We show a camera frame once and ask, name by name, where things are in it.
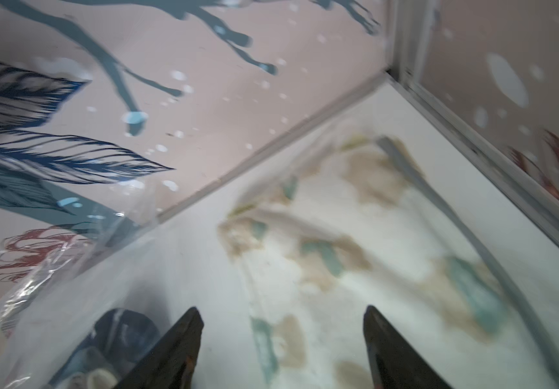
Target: leaf illustration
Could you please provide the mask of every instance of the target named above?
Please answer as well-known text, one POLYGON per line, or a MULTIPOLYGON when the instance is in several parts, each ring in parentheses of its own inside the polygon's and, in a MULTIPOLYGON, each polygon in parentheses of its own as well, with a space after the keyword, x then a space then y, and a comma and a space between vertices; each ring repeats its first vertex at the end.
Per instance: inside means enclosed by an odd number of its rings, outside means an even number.
POLYGON ((0 128, 41 126, 84 84, 0 62, 0 128))
POLYGON ((57 183, 117 183, 172 170, 114 143, 20 129, 0 129, 0 165, 57 183))
POLYGON ((0 166, 0 206, 47 208, 67 212, 57 205, 39 179, 0 166))

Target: dark object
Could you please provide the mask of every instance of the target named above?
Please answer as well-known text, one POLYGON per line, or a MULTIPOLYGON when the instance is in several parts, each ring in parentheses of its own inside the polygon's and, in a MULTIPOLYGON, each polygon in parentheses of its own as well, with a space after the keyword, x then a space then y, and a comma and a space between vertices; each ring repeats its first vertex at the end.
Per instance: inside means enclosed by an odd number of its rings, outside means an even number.
POLYGON ((375 389, 450 389, 373 306, 363 316, 363 335, 375 389))
POLYGON ((190 389, 204 322, 192 307, 114 389, 190 389))

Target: wall mural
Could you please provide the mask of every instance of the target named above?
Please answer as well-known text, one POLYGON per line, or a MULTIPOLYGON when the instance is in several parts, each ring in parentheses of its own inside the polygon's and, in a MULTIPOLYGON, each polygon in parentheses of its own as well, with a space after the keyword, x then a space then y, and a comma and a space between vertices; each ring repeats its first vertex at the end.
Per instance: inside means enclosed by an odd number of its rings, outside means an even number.
MULTIPOLYGON (((103 6, 103 5, 116 5, 116 4, 139 4, 144 6, 150 6, 161 11, 164 11, 175 19, 185 20, 188 15, 197 17, 199 20, 204 22, 212 32, 228 46, 230 46, 239 57, 241 57, 245 62, 258 66, 265 72, 275 75, 277 74, 277 67, 270 63, 257 61, 249 54, 247 54, 243 49, 238 47, 248 47, 252 44, 252 38, 249 35, 236 32, 228 27, 223 20, 212 15, 204 9, 204 7, 244 7, 252 3, 252 1, 246 0, 223 0, 213 1, 213 0, 141 0, 141 1, 125 1, 125 0, 64 0, 68 3, 76 4, 86 4, 89 6, 103 6)), ((265 3, 264 0, 259 0, 259 3, 265 3)), ((360 3, 355 0, 316 0, 315 4, 320 5, 323 9, 330 10, 333 3, 337 3, 344 7, 348 13, 353 17, 354 20, 358 21, 370 35, 374 35, 378 31, 380 26, 379 22, 375 20, 372 13, 360 3)), ((125 102, 128 107, 129 114, 124 120, 128 123, 129 134, 133 136, 139 135, 143 130, 145 121, 147 120, 147 115, 142 112, 137 103, 135 102, 133 96, 131 95, 122 73, 131 75, 137 81, 140 81, 146 85, 164 91, 173 97, 180 97, 182 91, 179 89, 167 88, 160 85, 157 82, 148 80, 132 70, 127 66, 122 64, 117 58, 107 51, 102 45, 97 43, 89 34, 87 34, 81 27, 77 26, 73 21, 64 18, 58 18, 56 16, 51 16, 45 14, 37 9, 26 4, 22 0, 0 0, 0 5, 10 10, 11 12, 24 16, 27 19, 40 22, 47 26, 50 26, 65 35, 69 39, 72 39, 76 43, 82 46, 89 54, 91 54, 96 61, 102 66, 105 73, 111 78, 115 88, 121 99, 125 102)))
POLYGON ((79 202, 81 196, 73 192, 55 195, 55 185, 46 182, 118 183, 171 170, 114 143, 21 129, 46 123, 84 84, 0 63, 0 208, 48 223, 110 221, 115 211, 86 198, 79 202), (88 214, 97 207, 104 214, 88 214))

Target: white bubble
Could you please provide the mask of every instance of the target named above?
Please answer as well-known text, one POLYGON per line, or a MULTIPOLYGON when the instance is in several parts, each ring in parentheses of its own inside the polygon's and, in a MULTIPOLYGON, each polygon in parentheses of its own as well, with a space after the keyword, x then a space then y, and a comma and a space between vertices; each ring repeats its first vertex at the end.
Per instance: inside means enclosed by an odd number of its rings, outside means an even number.
POLYGON ((122 115, 122 121, 128 124, 139 124, 147 120, 148 114, 141 111, 127 112, 122 115))
POLYGON ((454 33, 450 29, 444 29, 443 34, 447 41, 454 39, 454 33))
POLYGON ((175 78, 178 81, 186 81, 187 75, 180 72, 179 70, 173 70, 171 72, 171 77, 175 78))
POLYGON ((480 128, 485 128, 487 122, 489 121, 489 115, 486 109, 479 106, 474 111, 474 123, 480 128))
POLYGON ((528 91, 508 61, 500 54, 488 53, 486 63, 489 66, 495 85, 504 96, 522 108, 527 107, 530 104, 528 91))
POLYGON ((33 58, 35 65, 42 73, 53 77, 73 78, 75 80, 91 80, 93 77, 89 71, 79 62, 70 58, 55 58, 53 60, 36 57, 33 58))
POLYGON ((519 132, 524 135, 530 135, 530 129, 525 126, 519 126, 519 132))
POLYGON ((545 72, 536 64, 530 65, 530 74, 532 74, 532 77, 537 81, 543 81, 545 79, 545 72))
POLYGON ((173 182, 173 181, 165 180, 165 181, 163 181, 163 185, 165 185, 166 187, 168 187, 169 190, 172 191, 172 192, 177 192, 178 189, 180 189, 180 187, 178 186, 178 184, 176 184, 176 183, 173 182))
POLYGON ((141 181, 138 180, 128 180, 128 181, 120 181, 118 182, 119 185, 121 186, 129 186, 129 187, 133 187, 133 188, 137 188, 137 189, 143 189, 144 187, 146 187, 146 185, 144 183, 142 183, 141 181))

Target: white surface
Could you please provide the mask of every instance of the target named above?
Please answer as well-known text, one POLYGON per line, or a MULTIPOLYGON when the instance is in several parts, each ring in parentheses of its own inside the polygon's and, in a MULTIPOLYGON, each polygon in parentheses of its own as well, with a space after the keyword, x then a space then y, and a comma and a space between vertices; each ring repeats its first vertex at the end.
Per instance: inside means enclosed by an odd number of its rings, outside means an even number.
MULTIPOLYGON (((428 182, 500 259, 559 345, 559 249, 392 86, 384 85, 350 111, 363 115, 364 122, 374 120, 377 133, 399 137, 406 144, 428 182)), ((216 226, 240 198, 281 174, 321 131, 315 130, 162 226, 167 258, 174 261, 168 275, 173 293, 179 296, 182 312, 196 306, 204 318, 194 375, 197 388, 264 387, 244 287, 219 244, 216 226)), ((437 360, 432 351, 420 351, 427 360, 437 360)))

